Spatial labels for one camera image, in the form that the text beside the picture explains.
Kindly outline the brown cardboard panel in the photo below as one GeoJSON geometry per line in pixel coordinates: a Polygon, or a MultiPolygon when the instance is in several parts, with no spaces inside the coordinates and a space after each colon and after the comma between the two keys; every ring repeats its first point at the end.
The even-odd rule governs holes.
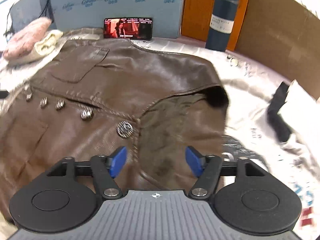
{"type": "Polygon", "coordinates": [[[236,52],[319,98],[319,19],[294,0],[248,0],[236,52]]]}

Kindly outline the dark blue thermos bottle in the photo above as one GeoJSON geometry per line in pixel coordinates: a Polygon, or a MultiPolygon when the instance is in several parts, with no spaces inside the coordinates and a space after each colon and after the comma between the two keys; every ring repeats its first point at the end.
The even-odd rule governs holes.
{"type": "Polygon", "coordinates": [[[239,0],[214,0],[206,49],[225,51],[233,30],[239,0]]]}

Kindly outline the black and white garment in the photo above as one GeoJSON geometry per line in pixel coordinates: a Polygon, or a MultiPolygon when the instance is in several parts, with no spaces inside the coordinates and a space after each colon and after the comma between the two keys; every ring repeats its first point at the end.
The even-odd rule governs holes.
{"type": "Polygon", "coordinates": [[[319,101],[297,80],[277,88],[267,108],[267,122],[281,144],[302,144],[319,154],[319,101]]]}

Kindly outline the brown leather jacket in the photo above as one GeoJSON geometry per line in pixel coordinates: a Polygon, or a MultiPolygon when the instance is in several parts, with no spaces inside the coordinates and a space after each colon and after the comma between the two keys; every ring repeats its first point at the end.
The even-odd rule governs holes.
{"type": "Polygon", "coordinates": [[[73,40],[1,116],[1,213],[66,156],[89,160],[125,146],[121,189],[191,189],[184,151],[222,154],[227,94],[203,58],[128,40],[73,40]]]}

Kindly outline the printed white bed sheet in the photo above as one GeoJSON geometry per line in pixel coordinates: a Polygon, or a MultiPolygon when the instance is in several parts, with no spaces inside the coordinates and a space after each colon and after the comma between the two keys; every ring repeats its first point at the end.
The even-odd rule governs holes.
{"type": "MultiPolygon", "coordinates": [[[[30,79],[58,55],[66,42],[73,40],[104,40],[103,31],[82,28],[66,32],[59,39],[57,48],[35,64],[16,68],[1,62],[1,84],[11,91],[1,116],[18,93],[29,86],[30,79]]],[[[231,64],[224,53],[169,41],[132,43],[152,51],[194,55],[212,63],[228,98],[222,154],[219,156],[229,160],[241,156],[252,158],[295,191],[302,201],[303,211],[294,231],[302,239],[316,239],[319,236],[319,161],[296,150],[295,146],[299,144],[281,144],[268,124],[267,108],[279,83],[266,76],[249,75],[243,65],[231,64]]],[[[11,218],[6,219],[1,213],[1,237],[7,238],[15,229],[11,218]]]]}

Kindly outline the smartphone playing video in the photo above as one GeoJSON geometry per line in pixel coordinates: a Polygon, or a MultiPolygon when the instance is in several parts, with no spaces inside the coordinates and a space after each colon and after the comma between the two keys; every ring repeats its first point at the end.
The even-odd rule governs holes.
{"type": "Polygon", "coordinates": [[[104,19],[104,38],[129,38],[131,40],[151,40],[152,18],[106,18],[104,19]]]}

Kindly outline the light blue printed box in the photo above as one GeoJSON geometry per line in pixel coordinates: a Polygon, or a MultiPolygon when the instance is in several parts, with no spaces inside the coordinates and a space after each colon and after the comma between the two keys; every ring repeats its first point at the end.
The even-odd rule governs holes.
{"type": "Polygon", "coordinates": [[[155,37],[177,38],[184,0],[19,0],[10,15],[20,31],[38,17],[52,19],[57,29],[101,28],[106,18],[153,19],[155,37]]]}

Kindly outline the pink knit sweater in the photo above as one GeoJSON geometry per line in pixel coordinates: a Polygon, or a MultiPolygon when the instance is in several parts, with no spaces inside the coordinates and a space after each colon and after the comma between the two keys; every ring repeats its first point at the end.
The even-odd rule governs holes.
{"type": "Polygon", "coordinates": [[[10,61],[28,55],[35,43],[44,38],[51,23],[52,20],[47,17],[40,17],[30,22],[10,39],[2,57],[10,61]]]}

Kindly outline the cream knit sweater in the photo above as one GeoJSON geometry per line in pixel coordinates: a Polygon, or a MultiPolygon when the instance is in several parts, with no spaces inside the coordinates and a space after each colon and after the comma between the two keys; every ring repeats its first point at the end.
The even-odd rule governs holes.
{"type": "Polygon", "coordinates": [[[40,60],[54,51],[57,41],[63,36],[60,30],[51,30],[42,40],[35,37],[24,38],[11,42],[9,48],[3,53],[3,58],[9,65],[22,65],[40,60]]]}

